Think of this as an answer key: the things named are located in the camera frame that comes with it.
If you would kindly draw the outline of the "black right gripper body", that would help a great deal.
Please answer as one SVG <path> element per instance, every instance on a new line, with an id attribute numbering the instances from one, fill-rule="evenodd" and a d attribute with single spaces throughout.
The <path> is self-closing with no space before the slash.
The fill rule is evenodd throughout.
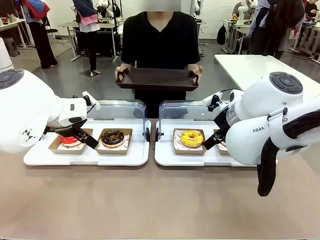
<path id="1" fill-rule="evenodd" d="M 219 133 L 227 133 L 228 130 L 230 129 L 230 125 L 227 121 L 227 111 L 229 107 L 226 106 L 224 109 L 222 109 L 218 115 L 214 118 L 214 122 L 216 125 L 219 127 L 218 132 Z"/>

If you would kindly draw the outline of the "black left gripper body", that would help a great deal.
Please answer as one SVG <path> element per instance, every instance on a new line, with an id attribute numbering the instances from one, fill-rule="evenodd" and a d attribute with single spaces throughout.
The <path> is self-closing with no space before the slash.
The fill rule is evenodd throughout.
<path id="1" fill-rule="evenodd" d="M 57 133 L 62 137 L 84 137 L 88 136 L 88 133 L 82 129 L 82 126 L 87 120 L 81 120 L 76 123 L 72 123 L 70 126 L 53 127 L 46 126 L 43 134 Z"/>

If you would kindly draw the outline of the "person's left hand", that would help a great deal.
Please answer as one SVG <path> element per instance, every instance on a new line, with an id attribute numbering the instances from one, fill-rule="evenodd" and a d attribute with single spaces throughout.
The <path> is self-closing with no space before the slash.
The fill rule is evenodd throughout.
<path id="1" fill-rule="evenodd" d="M 195 75 L 198 75 L 198 80 L 200 81 L 204 70 L 202 66 L 198 64 L 188 64 L 186 69 L 192 71 Z"/>

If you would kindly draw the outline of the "person's right hand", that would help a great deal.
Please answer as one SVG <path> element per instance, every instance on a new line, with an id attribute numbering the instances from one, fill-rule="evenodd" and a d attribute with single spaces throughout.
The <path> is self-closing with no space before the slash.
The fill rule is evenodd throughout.
<path id="1" fill-rule="evenodd" d="M 117 66 L 115 68 L 115 72 L 114 72 L 115 78 L 122 80 L 123 76 L 121 74 L 119 74 L 119 72 L 123 72 L 125 69 L 129 69 L 131 67 L 132 67 L 132 65 L 131 64 L 127 64 L 127 63 L 122 63 L 120 66 Z"/>

